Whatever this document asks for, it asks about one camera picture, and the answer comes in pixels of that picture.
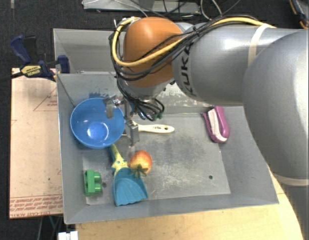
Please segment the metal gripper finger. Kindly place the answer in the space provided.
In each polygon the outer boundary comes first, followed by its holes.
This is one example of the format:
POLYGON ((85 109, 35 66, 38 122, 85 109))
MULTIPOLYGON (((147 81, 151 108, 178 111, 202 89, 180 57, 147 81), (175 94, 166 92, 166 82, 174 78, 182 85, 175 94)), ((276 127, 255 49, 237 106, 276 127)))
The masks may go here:
POLYGON ((137 142, 140 141, 139 138, 139 126, 133 121, 127 121, 125 123, 125 132, 127 137, 130 139, 130 146, 133 147, 137 142))
POLYGON ((107 95, 102 99, 102 102, 105 105, 105 114, 108 119, 113 118, 114 109, 117 107, 117 96, 116 95, 107 95))

